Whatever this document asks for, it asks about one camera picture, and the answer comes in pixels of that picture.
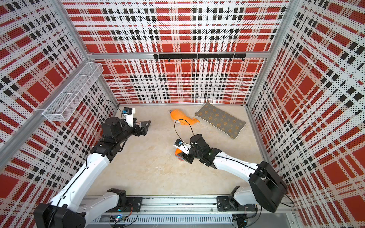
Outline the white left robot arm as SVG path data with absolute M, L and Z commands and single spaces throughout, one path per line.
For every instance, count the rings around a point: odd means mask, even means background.
M 114 208 L 127 207 L 126 191 L 109 189 L 95 201 L 81 202 L 102 171 L 122 151 L 131 136 L 145 136 L 151 121 L 111 117 L 102 123 L 103 135 L 91 149 L 85 163 L 70 182 L 48 203 L 41 203 L 33 215 L 38 228 L 84 228 L 91 221 Z

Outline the orange round lego piece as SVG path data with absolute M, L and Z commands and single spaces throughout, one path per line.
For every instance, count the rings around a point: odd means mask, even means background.
M 180 149 L 176 149 L 176 151 L 175 151 L 175 156 L 182 156 L 182 151 L 180 150 Z

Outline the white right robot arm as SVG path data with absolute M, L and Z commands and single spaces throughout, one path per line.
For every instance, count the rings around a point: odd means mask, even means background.
M 198 159 L 202 164 L 241 178 L 250 189 L 237 186 L 218 206 L 220 211 L 244 211 L 247 205 L 259 205 L 275 213 L 287 193 L 288 187 L 273 167 L 262 161 L 259 164 L 234 158 L 220 149 L 210 147 L 201 134 L 191 137 L 189 143 L 177 139 L 176 155 L 188 163 Z

